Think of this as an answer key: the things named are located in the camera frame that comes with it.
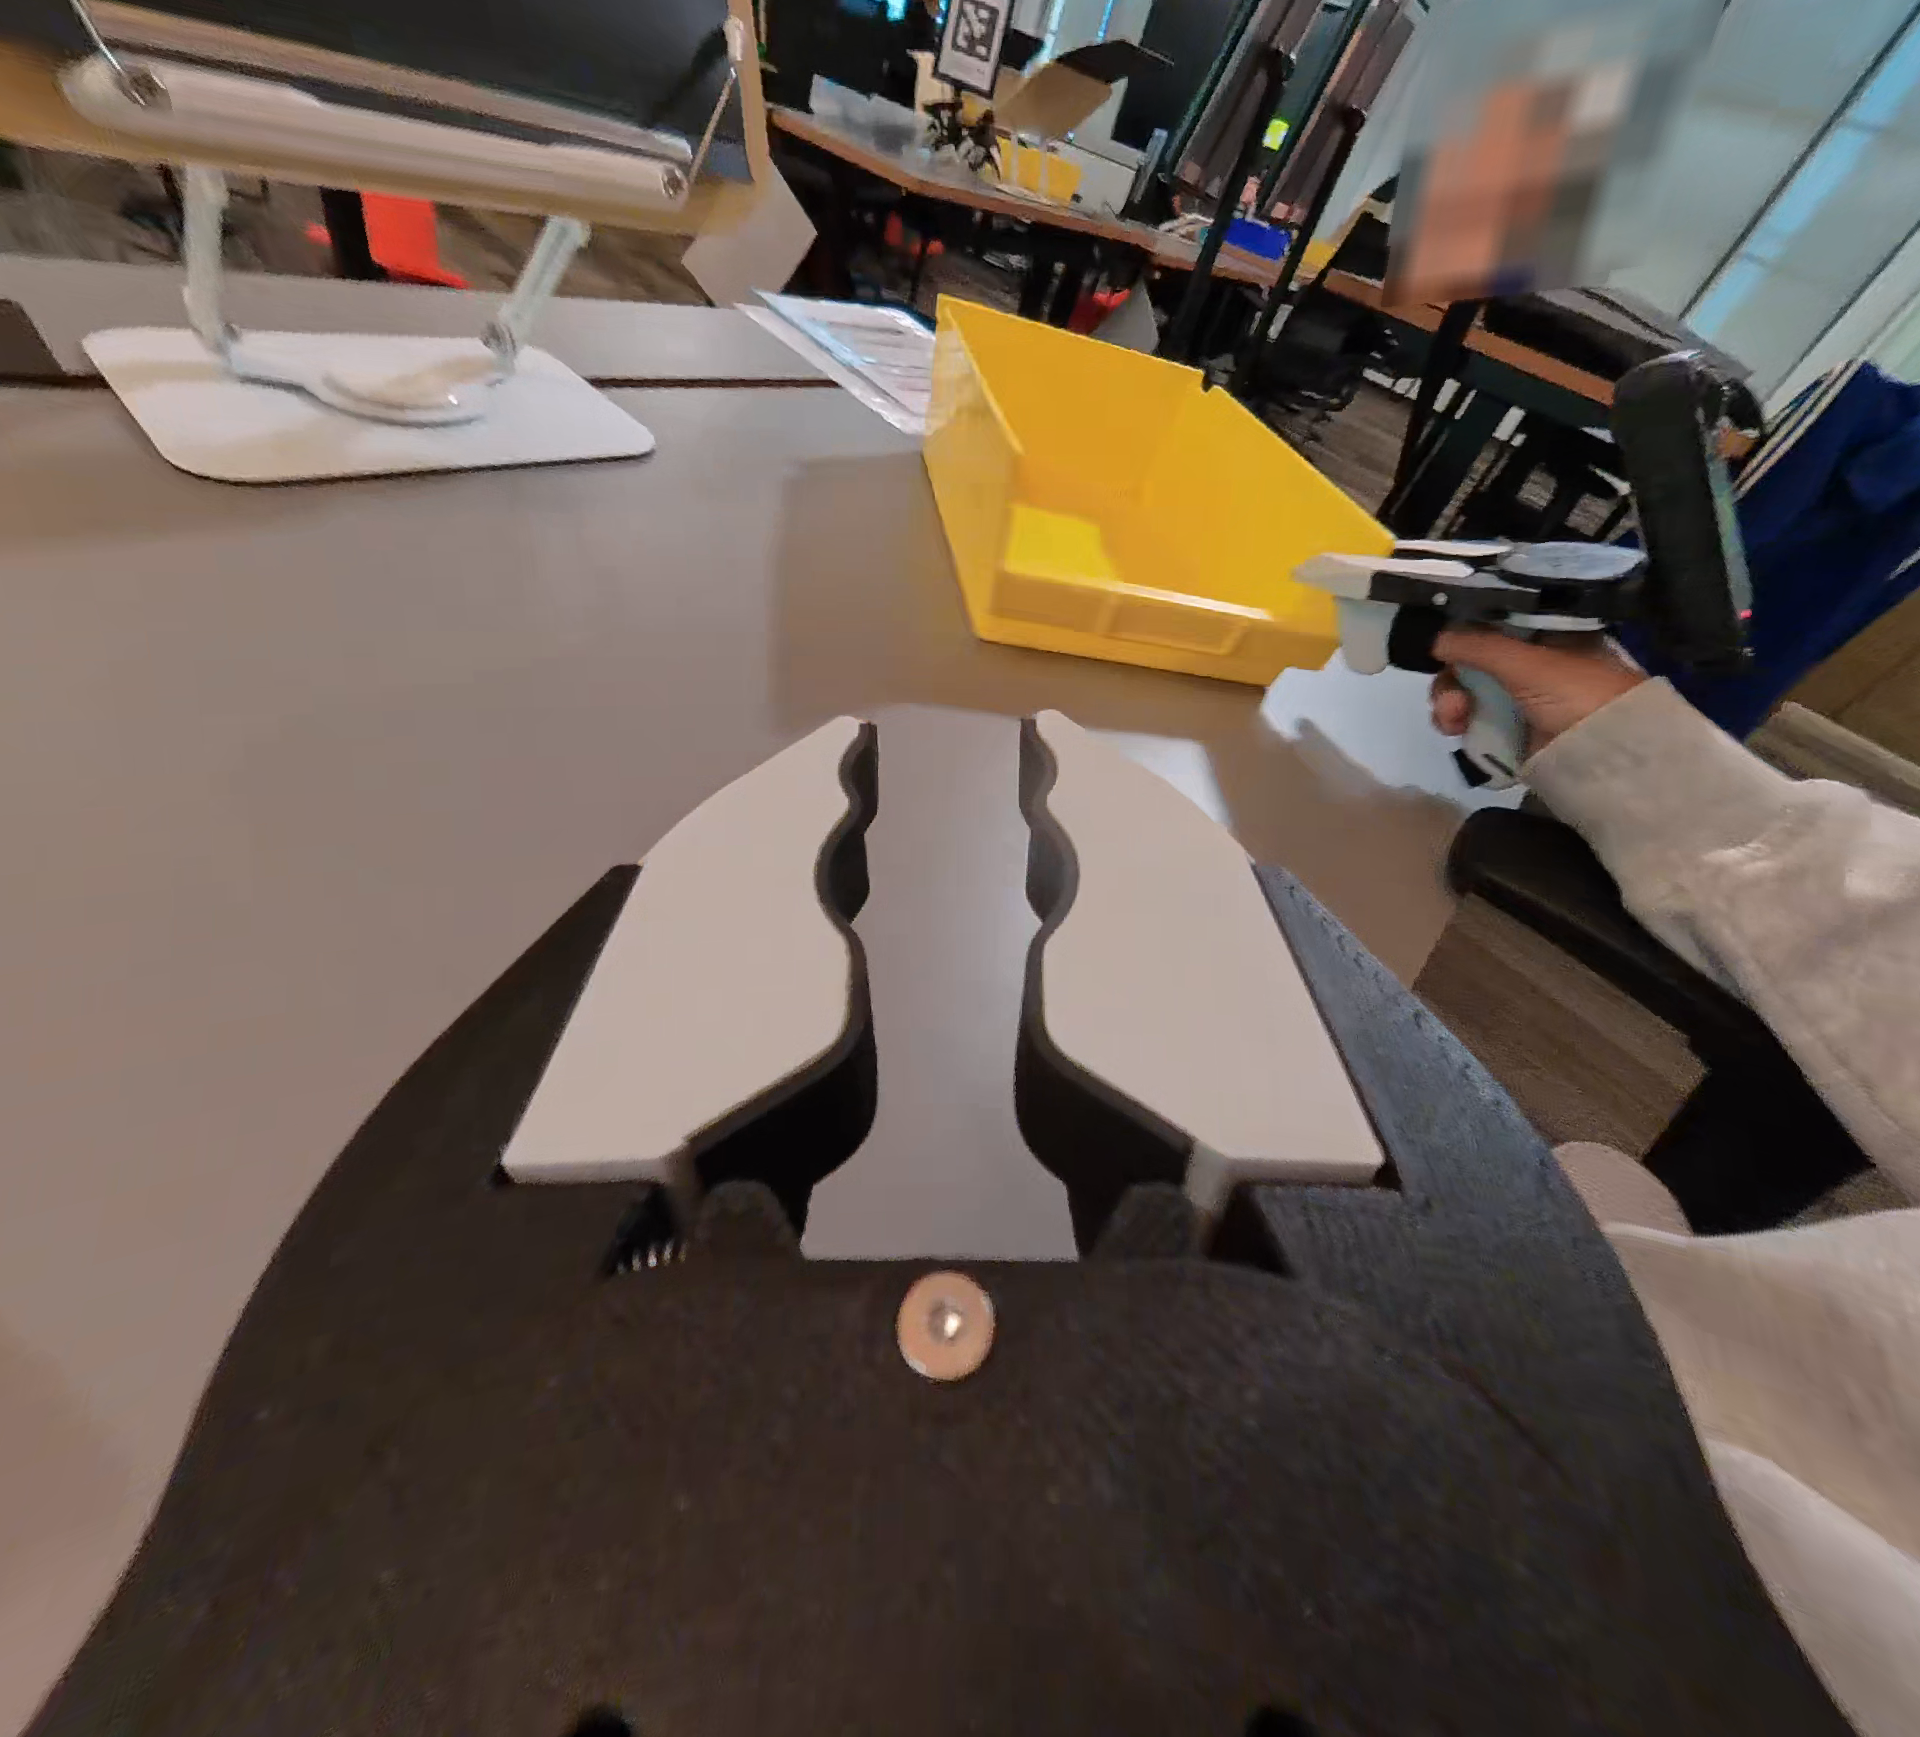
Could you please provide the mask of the small checkered marker sign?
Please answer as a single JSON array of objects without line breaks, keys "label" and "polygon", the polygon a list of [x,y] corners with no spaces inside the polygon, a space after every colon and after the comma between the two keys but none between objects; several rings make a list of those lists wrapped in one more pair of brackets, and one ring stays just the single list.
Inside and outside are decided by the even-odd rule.
[{"label": "small checkered marker sign", "polygon": [[930,75],[953,92],[992,98],[1017,0],[946,0]]}]

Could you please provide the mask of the printed paper sheet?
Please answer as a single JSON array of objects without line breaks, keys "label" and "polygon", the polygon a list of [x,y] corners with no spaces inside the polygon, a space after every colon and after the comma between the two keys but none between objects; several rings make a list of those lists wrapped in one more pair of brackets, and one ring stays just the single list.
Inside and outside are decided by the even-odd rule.
[{"label": "printed paper sheet", "polygon": [[910,311],[769,290],[737,308],[891,427],[925,430],[936,337]]}]

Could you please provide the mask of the orange plastic cone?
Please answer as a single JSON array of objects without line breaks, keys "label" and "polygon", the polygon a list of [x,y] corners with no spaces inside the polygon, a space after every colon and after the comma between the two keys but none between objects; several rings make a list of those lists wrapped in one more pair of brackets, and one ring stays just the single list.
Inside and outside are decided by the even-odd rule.
[{"label": "orange plastic cone", "polygon": [[319,189],[321,220],[306,228],[330,272],[351,282],[468,288],[441,261],[429,201],[357,189]]}]

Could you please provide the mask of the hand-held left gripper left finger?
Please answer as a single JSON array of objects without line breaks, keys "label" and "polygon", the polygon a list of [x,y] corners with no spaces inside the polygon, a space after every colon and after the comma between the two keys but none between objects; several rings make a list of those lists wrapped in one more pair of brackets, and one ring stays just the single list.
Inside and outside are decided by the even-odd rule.
[{"label": "hand-held left gripper left finger", "polygon": [[827,863],[875,749],[868,722],[834,716],[649,847],[501,1151],[507,1179],[685,1188],[727,1125],[827,1063],[857,978]]}]

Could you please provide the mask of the person's right hand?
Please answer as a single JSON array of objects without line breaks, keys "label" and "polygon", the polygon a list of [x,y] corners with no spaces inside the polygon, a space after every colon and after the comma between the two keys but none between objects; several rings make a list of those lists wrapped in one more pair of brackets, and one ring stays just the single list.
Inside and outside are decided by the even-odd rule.
[{"label": "person's right hand", "polygon": [[1432,655],[1440,665],[1428,689],[1436,732],[1465,737],[1473,727],[1477,696],[1465,677],[1474,672],[1493,680],[1517,705],[1530,749],[1546,745],[1648,680],[1642,667],[1595,635],[1539,643],[1487,627],[1453,627],[1432,639]]}]

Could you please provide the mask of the open cardboard box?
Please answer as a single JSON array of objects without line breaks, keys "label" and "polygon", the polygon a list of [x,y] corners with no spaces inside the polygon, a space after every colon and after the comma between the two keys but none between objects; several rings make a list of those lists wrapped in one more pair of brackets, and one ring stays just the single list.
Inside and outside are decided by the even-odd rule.
[{"label": "open cardboard box", "polygon": [[995,133],[1006,140],[1066,140],[1117,87],[1170,62],[1164,49],[1134,40],[1078,44],[995,86]]}]

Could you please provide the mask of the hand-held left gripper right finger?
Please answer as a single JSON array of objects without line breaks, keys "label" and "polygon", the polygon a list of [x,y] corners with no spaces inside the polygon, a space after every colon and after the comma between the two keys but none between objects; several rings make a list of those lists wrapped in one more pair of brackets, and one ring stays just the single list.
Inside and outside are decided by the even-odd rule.
[{"label": "hand-held left gripper right finger", "polygon": [[1373,1185],[1385,1147],[1235,838],[1062,711],[1020,749],[1043,1164],[1071,1190]]}]

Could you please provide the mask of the yellow plastic bin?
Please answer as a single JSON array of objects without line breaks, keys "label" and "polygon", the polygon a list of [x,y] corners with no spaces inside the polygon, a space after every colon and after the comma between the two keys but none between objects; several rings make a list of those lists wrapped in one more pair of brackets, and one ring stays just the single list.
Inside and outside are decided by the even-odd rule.
[{"label": "yellow plastic bin", "polygon": [[1200,370],[936,305],[925,472],[973,635],[1269,688],[1338,645],[1326,552],[1387,530]]}]

